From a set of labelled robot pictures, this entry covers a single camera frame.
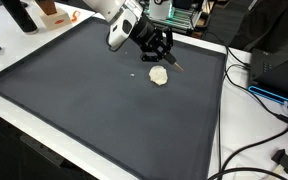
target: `black cable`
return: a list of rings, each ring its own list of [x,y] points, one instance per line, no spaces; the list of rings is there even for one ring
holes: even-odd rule
[[[240,67],[242,69],[245,69],[245,70],[249,70],[247,67],[245,66],[242,66],[242,65],[239,65],[239,64],[233,64],[231,66],[229,66],[227,68],[227,72],[232,68],[232,67]],[[223,78],[223,82],[226,78],[227,74],[225,73],[224,75],[224,78]],[[220,102],[220,105],[219,105],[219,108],[218,108],[218,164],[219,164],[219,172],[221,171],[222,169],[222,147],[221,147],[221,102]]]
[[[237,58],[237,57],[233,54],[233,52],[230,50],[230,48],[229,48],[227,45],[225,45],[224,41],[222,41],[215,33],[213,33],[213,32],[207,32],[207,33],[212,34],[223,46],[225,46],[225,48],[228,49],[229,53],[230,53],[239,63],[243,64],[243,65],[246,66],[246,67],[250,67],[250,64],[245,63],[245,62],[241,61],[239,58]]]
[[[208,32],[208,33],[214,35],[214,36],[225,46],[225,48],[226,48],[226,60],[228,59],[228,54],[231,53],[231,54],[233,55],[233,57],[235,57],[236,60],[238,60],[241,64],[244,65],[244,66],[242,66],[242,65],[233,64],[233,65],[231,65],[228,69],[226,69],[226,67],[225,67],[225,69],[224,69],[225,75],[224,75],[223,80],[227,77],[227,79],[229,80],[229,82],[230,82],[231,84],[233,84],[234,86],[236,86],[236,87],[238,87],[238,88],[240,88],[240,89],[242,89],[242,90],[250,93],[250,94],[260,103],[260,105],[261,105],[267,112],[269,112],[270,114],[272,114],[272,115],[275,116],[276,118],[278,118],[278,119],[280,119],[280,120],[288,123],[288,117],[286,117],[286,116],[284,116],[284,115],[281,115],[281,114],[276,114],[276,113],[272,112],[271,110],[269,110],[269,109],[266,107],[266,105],[265,105],[255,94],[249,92],[246,88],[244,88],[244,87],[242,87],[242,86],[239,86],[239,85],[235,84],[235,83],[232,81],[232,79],[231,79],[231,78],[229,77],[229,75],[228,75],[228,71],[229,71],[232,67],[240,67],[240,68],[245,69],[245,70],[250,70],[249,64],[240,61],[240,60],[230,51],[229,47],[226,46],[226,45],[224,44],[224,42],[223,42],[216,34],[214,34],[214,33],[212,33],[212,32]],[[286,134],[287,132],[288,132],[288,127],[287,127],[283,132],[281,132],[281,133],[279,133],[279,134],[277,134],[277,135],[275,135],[275,136],[272,136],[272,137],[270,137],[270,138],[268,138],[268,139],[265,139],[265,140],[263,140],[263,141],[260,141],[260,142],[257,142],[257,143],[254,143],[254,144],[251,144],[251,145],[248,145],[248,146],[245,146],[245,147],[237,150],[236,152],[234,152],[234,153],[224,162],[223,167],[222,167],[222,169],[221,169],[221,172],[225,172],[225,168],[226,168],[226,166],[228,165],[228,163],[230,162],[230,160],[231,160],[234,156],[236,156],[238,153],[240,153],[240,152],[242,152],[242,151],[244,151],[244,150],[246,150],[246,149],[249,149],[249,148],[252,148],[252,147],[255,147],[255,146],[264,144],[264,143],[266,143],[266,142],[269,142],[269,141],[271,141],[271,140],[274,140],[274,139],[276,139],[276,138],[278,138],[278,137]]]
[[[240,172],[240,171],[251,171],[251,172],[259,172],[259,173],[264,173],[267,175],[271,175],[274,176],[280,180],[288,180],[283,176],[280,176],[276,173],[273,173],[271,171],[267,171],[264,169],[259,169],[259,168],[251,168],[251,167],[244,167],[244,168],[233,168],[233,169],[228,169],[222,172],[219,172],[217,174],[214,174],[213,176],[211,176],[210,178],[208,178],[207,180],[214,180],[214,179],[221,179],[225,174],[229,174],[229,173],[233,173],[233,172]]]
[[[225,160],[225,162],[224,162],[224,164],[223,164],[223,166],[222,166],[222,170],[221,170],[221,171],[222,171],[222,172],[225,171],[225,168],[227,167],[228,163],[229,163],[237,154],[241,153],[242,151],[244,151],[244,150],[246,150],[246,149],[249,149],[249,148],[252,148],[252,147],[255,147],[255,146],[262,145],[262,144],[267,143],[267,142],[269,142],[269,141],[272,141],[272,140],[274,140],[274,139],[276,139],[276,138],[278,138],[278,137],[283,136],[283,135],[286,134],[287,132],[288,132],[288,127],[287,127],[284,131],[278,133],[278,134],[275,135],[275,136],[272,136],[272,137],[267,138],[267,139],[265,139],[265,140],[262,140],[262,141],[259,141],[259,142],[257,142],[257,143],[253,143],[253,144],[250,144],[250,145],[247,145],[247,146],[244,146],[244,147],[238,149],[237,151],[235,151],[233,154],[231,154],[231,155]]]

